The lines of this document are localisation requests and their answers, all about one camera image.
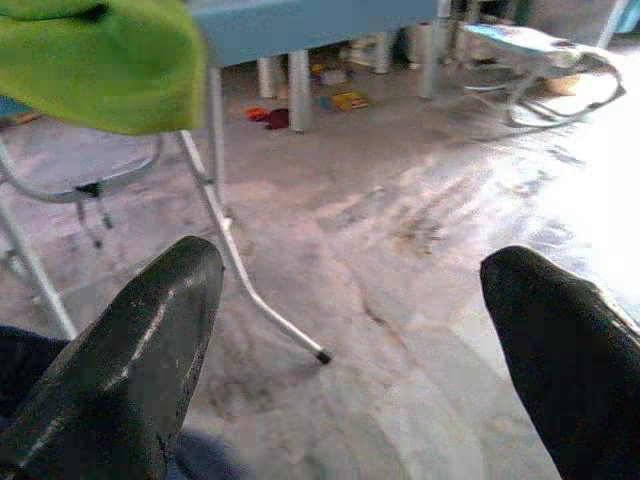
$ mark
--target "red object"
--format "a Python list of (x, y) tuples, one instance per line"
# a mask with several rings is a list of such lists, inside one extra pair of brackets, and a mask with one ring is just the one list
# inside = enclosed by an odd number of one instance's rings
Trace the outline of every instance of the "red object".
[(289, 109), (278, 108), (273, 110), (264, 119), (267, 122), (267, 126), (264, 127), (267, 130), (280, 130), (281, 128), (289, 127)]
[(252, 122), (262, 122), (269, 116), (269, 112), (260, 107), (249, 108), (245, 110), (244, 114), (247, 116), (247, 119)]

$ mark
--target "rubber foot cap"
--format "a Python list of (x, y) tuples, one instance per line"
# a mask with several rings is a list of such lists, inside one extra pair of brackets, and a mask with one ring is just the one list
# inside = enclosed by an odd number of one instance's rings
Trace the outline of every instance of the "rubber foot cap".
[(325, 352), (324, 350), (318, 352), (316, 354), (316, 358), (318, 359), (318, 361), (323, 364), (326, 365), (327, 363), (331, 362), (331, 355), (329, 355), (327, 352)]

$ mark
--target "green cloth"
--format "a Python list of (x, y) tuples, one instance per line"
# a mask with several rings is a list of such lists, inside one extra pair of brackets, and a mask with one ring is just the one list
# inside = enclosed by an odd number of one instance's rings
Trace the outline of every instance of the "green cloth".
[(0, 0), (0, 92), (145, 134), (197, 126), (206, 49), (178, 0)]

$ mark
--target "concrete floor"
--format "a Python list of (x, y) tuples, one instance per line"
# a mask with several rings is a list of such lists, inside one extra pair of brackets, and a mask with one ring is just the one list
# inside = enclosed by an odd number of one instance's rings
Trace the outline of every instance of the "concrete floor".
[[(637, 45), (614, 44), (630, 59)], [(624, 67), (630, 88), (635, 63)], [(300, 135), (243, 118), (283, 105), (256, 100), (253, 68), (224, 74), (234, 233), (259, 291), (335, 362), (319, 367), (227, 275), (187, 425), (220, 436), (258, 478), (558, 478), (513, 390), (479, 263), (530, 245), (640, 318), (637, 93), (585, 122), (523, 132), (471, 99), (419, 101), (416, 72), (361, 73), (371, 106), (317, 107), (316, 130)], [(149, 149), (51, 119), (3, 134), (22, 171), (48, 184)], [(81, 325), (176, 239), (216, 240), (173, 145), (143, 182), (105, 200), (115, 230), (90, 215), (101, 250), (73, 208), (3, 194)], [(5, 272), (0, 291), (0, 322), (58, 333)]]

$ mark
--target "table top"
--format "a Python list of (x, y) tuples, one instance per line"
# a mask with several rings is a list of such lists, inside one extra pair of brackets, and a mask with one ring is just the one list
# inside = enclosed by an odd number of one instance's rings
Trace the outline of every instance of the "table top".
[(220, 66), (426, 22), (438, 0), (190, 0)]

